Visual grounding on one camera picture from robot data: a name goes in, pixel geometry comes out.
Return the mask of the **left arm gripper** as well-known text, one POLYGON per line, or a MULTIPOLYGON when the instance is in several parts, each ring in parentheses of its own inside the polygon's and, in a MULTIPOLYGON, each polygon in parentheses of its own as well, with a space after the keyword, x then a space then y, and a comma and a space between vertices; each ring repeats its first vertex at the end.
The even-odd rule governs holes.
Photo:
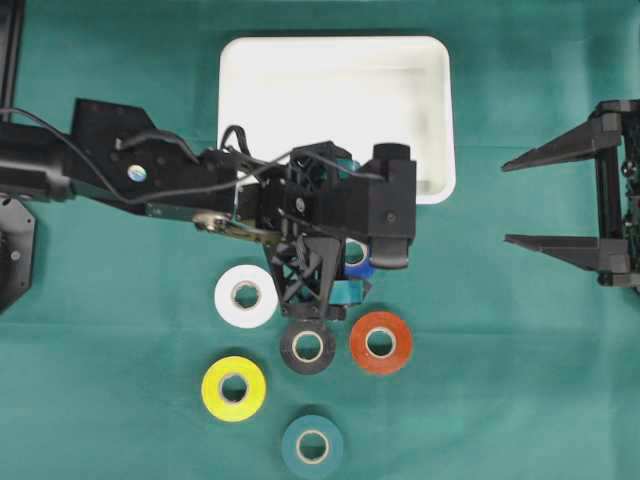
POLYGON ((333 142, 294 148, 289 178, 236 188, 234 236, 264 244, 281 312, 299 320, 343 320, 372 284, 345 274, 348 171, 360 163, 333 142))

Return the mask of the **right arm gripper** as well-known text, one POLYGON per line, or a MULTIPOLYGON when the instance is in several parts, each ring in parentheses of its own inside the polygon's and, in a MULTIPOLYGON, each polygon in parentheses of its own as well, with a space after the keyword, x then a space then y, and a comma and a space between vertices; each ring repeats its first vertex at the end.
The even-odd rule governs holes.
POLYGON ((502 172, 594 159, 598 237, 507 234, 504 240, 639 290, 639 101, 600 102, 577 127, 501 166, 502 172))

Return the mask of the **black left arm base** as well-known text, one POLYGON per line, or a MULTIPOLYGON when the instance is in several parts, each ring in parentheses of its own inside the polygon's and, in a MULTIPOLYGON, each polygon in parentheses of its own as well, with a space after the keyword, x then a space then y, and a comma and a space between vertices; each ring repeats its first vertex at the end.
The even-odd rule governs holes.
MULTIPOLYGON (((25 5, 1 2, 1 109, 13 106, 25 5)), ((17 198, 1 194, 1 313, 31 287, 36 225, 17 198)))

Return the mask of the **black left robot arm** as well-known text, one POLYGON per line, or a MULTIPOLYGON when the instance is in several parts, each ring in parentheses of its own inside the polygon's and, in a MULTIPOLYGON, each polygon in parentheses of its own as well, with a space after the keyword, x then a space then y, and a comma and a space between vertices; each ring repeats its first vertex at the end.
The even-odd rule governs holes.
POLYGON ((64 202, 78 197, 139 216, 191 223, 196 229, 259 243, 284 315, 341 320, 331 299, 345 273, 349 240, 370 241, 368 228, 325 221, 335 195, 361 195, 382 172, 351 166, 332 142, 296 147, 265 161, 254 157, 244 130, 230 126, 236 145, 195 153, 161 130, 145 110, 96 100, 75 103, 63 133, 26 113, 1 126, 1 203, 64 202))

